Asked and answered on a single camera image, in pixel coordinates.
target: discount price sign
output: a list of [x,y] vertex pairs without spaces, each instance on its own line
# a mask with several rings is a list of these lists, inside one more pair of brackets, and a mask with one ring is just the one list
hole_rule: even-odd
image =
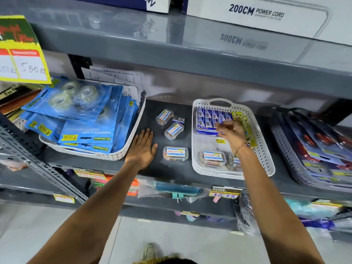
[[0,80],[51,84],[43,51],[24,16],[0,16]]

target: clear adhesive tape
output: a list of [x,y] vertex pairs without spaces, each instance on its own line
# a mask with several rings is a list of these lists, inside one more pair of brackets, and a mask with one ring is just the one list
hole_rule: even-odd
[[98,99],[98,90],[93,85],[86,85],[81,89],[82,100],[86,103],[94,102]]
[[110,110],[107,106],[104,106],[103,110],[100,112],[98,116],[98,120],[108,119],[110,117]]
[[56,111],[65,111],[72,106],[72,99],[67,93],[60,93],[49,100],[49,105]]
[[69,96],[73,96],[73,94],[77,93],[81,88],[81,85],[78,81],[72,80],[68,83],[65,83],[62,86],[64,93],[68,94]]

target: person's left arm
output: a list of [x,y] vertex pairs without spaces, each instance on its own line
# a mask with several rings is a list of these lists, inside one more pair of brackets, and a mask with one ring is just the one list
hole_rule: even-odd
[[136,135],[121,170],[80,206],[27,264],[98,263],[135,176],[154,159],[158,145],[151,147],[152,139],[149,129]]

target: bracelet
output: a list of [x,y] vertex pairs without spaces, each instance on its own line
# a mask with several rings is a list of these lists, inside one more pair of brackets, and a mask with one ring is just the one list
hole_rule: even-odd
[[246,146],[246,145],[248,145],[248,144],[243,144],[243,145],[237,147],[237,149],[236,149],[236,151],[233,153],[233,155],[236,156],[238,150],[240,150],[243,146]]

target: white tile floor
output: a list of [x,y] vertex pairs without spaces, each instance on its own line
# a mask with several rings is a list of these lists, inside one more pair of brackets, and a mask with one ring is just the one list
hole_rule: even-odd
[[[0,203],[0,259],[25,264],[73,210]],[[141,258],[144,246],[155,242],[164,254],[179,253],[199,264],[269,263],[260,238],[226,230],[166,222],[143,222],[119,217],[100,264],[131,264]],[[352,245],[319,238],[326,264],[350,263]]]

